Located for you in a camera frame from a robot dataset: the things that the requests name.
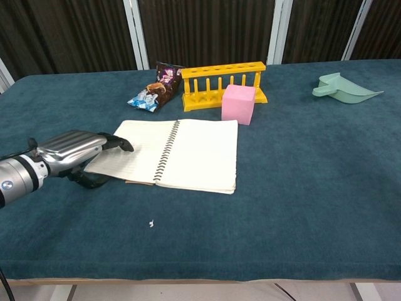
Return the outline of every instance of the robotic hand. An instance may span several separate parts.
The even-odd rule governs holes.
[[[0,208],[39,189],[47,177],[68,177],[89,189],[100,187],[109,177],[90,179],[82,171],[85,162],[114,147],[133,152],[132,145],[123,138],[82,130],[72,130],[39,145],[30,138],[28,145],[23,152],[0,157]]]

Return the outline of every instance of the spiral notebook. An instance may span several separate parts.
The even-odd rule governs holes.
[[[85,168],[130,183],[232,194],[236,188],[236,120],[126,120],[115,135],[134,152],[100,153]]]

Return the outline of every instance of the pink foam cube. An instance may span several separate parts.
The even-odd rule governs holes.
[[[228,85],[221,103],[221,120],[237,120],[239,124],[251,123],[256,88]]]

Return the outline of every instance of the black cable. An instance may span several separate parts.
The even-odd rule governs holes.
[[[22,152],[15,152],[14,154],[10,154],[10,155],[6,155],[6,156],[2,156],[0,157],[0,161],[6,160],[6,159],[10,159],[12,157],[16,157],[16,156],[20,156],[23,154],[26,154],[27,152],[30,152],[32,149],[26,149],[23,150]]]
[[[27,152],[33,151],[37,147],[38,147],[37,141],[34,138],[29,138],[28,139],[28,148],[26,150],[23,150],[22,152],[15,152],[14,154],[2,156],[2,157],[0,157],[0,161],[26,154]]]
[[[8,299],[10,301],[15,301],[14,295],[13,295],[13,291],[11,290],[11,288],[10,288],[8,282],[7,282],[6,276],[4,276],[3,271],[1,270],[1,268],[0,268],[0,279],[1,279],[1,283],[4,285],[4,289],[7,292]]]
[[[275,283],[274,285],[277,286],[280,290],[282,290],[289,298],[292,299],[292,301],[296,301],[295,298],[293,296],[291,296],[289,294],[289,292],[287,292],[285,289],[283,289],[278,283]]]

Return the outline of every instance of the dark curtain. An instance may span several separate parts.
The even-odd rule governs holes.
[[[339,61],[362,0],[294,0],[283,63]]]
[[[274,0],[138,0],[149,63],[266,61]]]
[[[136,69],[122,0],[2,0],[0,57],[16,80]]]
[[[351,60],[401,58],[401,1],[374,0]]]

